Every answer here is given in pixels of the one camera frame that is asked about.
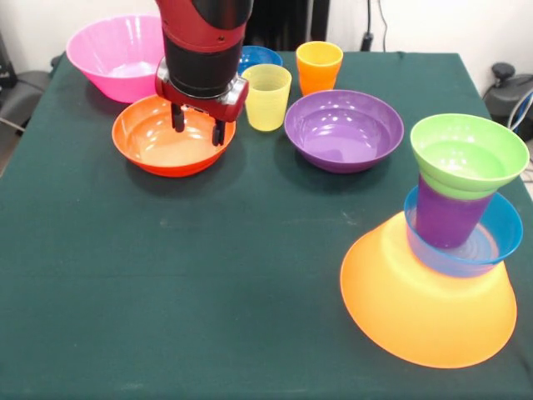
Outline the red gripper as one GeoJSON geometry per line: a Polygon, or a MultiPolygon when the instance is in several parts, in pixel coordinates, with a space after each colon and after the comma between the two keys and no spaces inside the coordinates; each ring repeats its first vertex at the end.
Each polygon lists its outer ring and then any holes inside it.
{"type": "Polygon", "coordinates": [[[185,129],[183,106],[195,108],[207,113],[215,119],[212,129],[212,145],[221,146],[225,140],[225,122],[233,122],[239,116],[248,94],[248,81],[238,73],[223,89],[221,94],[214,97],[198,97],[180,91],[172,83],[166,59],[159,62],[155,89],[159,97],[165,98],[171,104],[172,127],[178,133],[185,129]]]}

